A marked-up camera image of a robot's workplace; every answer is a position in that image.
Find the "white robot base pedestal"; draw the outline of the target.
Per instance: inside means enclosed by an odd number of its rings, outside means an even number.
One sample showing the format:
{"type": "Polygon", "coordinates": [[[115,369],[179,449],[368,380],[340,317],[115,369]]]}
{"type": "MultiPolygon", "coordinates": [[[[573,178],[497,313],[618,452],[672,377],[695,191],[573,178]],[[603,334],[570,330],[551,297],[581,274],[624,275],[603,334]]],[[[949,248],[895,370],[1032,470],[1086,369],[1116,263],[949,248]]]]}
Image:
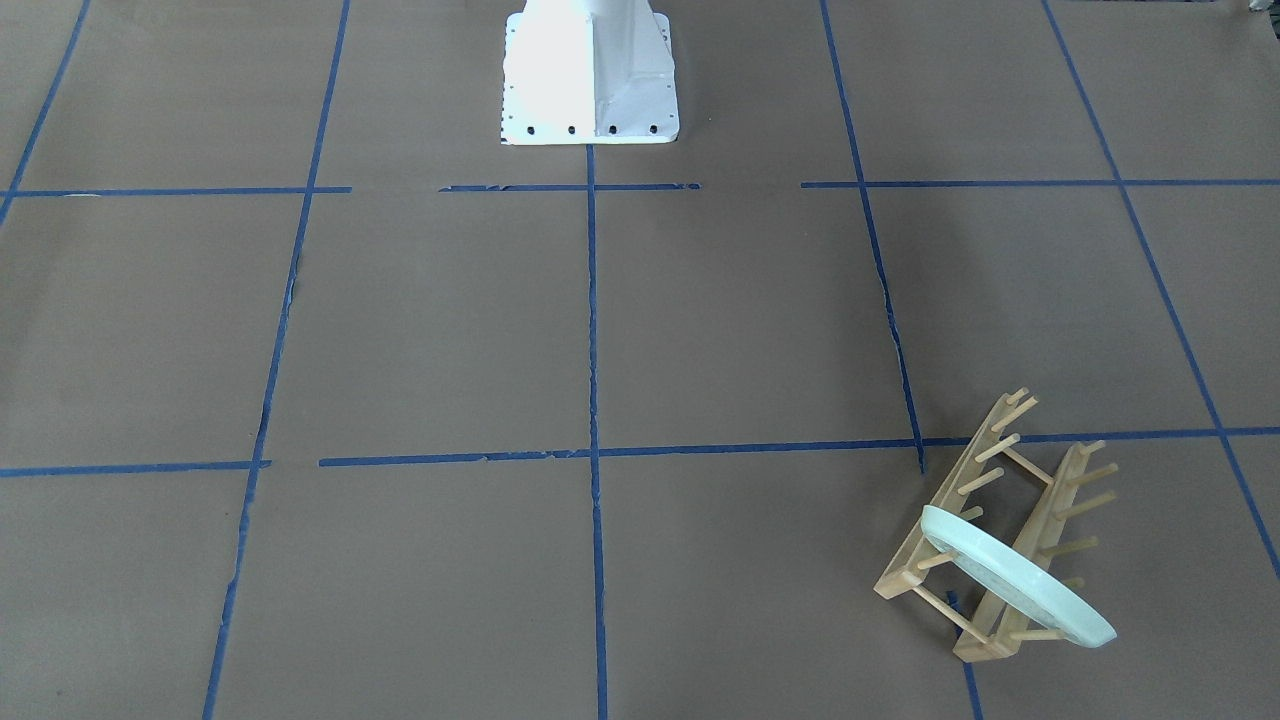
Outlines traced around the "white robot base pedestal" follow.
{"type": "Polygon", "coordinates": [[[527,1],[506,18],[500,142],[672,143],[669,18],[649,1],[527,1]]]}

